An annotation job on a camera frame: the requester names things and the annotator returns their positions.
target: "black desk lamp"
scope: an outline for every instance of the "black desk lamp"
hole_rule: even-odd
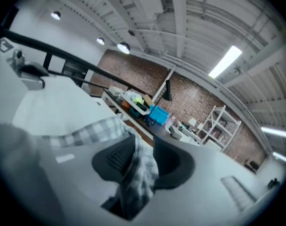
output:
[[[166,91],[162,94],[162,96],[157,101],[155,106],[153,106],[151,112],[147,116],[145,116],[144,121],[147,123],[147,126],[154,125],[155,120],[152,120],[149,115],[153,112],[153,110],[155,109],[155,107],[157,106],[157,104],[160,102],[162,98],[167,101],[172,101],[171,90],[170,90],[170,80],[166,80]]]

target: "red brick wall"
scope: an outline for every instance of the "red brick wall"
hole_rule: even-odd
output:
[[[106,51],[98,66],[151,95],[156,93],[169,73],[166,68],[148,60],[111,50]],[[91,81],[105,86],[116,85],[126,89],[125,86],[96,73],[93,74]],[[172,101],[162,99],[159,106],[172,113],[179,121],[187,122],[194,117],[197,123],[203,123],[214,105],[218,107],[224,105],[209,91],[177,73],[172,75],[170,83]],[[102,94],[102,89],[91,87],[91,92]],[[228,108],[228,111],[239,120],[232,110]],[[225,153],[239,163],[243,163],[245,159],[249,158],[261,165],[266,158],[265,151],[244,123]]]

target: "blue container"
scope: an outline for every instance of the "blue container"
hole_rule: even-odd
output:
[[[160,124],[161,126],[165,124],[166,120],[169,118],[170,113],[166,112],[162,108],[156,106],[155,109],[149,117],[153,120],[156,120],[156,123]]]

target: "ceiling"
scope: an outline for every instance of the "ceiling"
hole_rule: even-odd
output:
[[[236,101],[267,151],[286,155],[286,139],[259,130],[260,126],[286,129],[286,27],[269,2],[57,1],[97,28],[112,46],[125,41],[137,56],[169,62],[204,77],[236,45],[243,53],[213,81],[215,88]]]

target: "checkered fabric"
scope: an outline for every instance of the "checkered fabric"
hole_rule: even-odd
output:
[[[153,157],[153,148],[146,146],[141,136],[117,116],[89,124],[64,136],[43,136],[54,150],[62,147],[91,145],[116,139],[130,133],[135,135],[135,152],[117,195],[124,216],[132,219],[152,198],[154,183],[158,178],[158,167]]]

